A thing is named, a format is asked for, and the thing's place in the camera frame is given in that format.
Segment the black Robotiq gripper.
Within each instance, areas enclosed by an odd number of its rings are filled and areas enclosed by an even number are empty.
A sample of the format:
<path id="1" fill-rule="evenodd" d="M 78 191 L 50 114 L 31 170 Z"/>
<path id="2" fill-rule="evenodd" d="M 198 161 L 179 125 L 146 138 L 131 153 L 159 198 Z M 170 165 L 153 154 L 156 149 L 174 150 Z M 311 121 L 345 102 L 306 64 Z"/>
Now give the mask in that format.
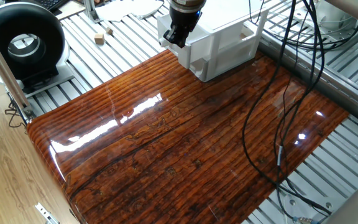
<path id="1" fill-rule="evenodd" d="M 201 16 L 200 6 L 170 6 L 170 29 L 167 30 L 163 38 L 170 43 L 175 43 L 179 48 L 186 44 L 191 31 Z"/>

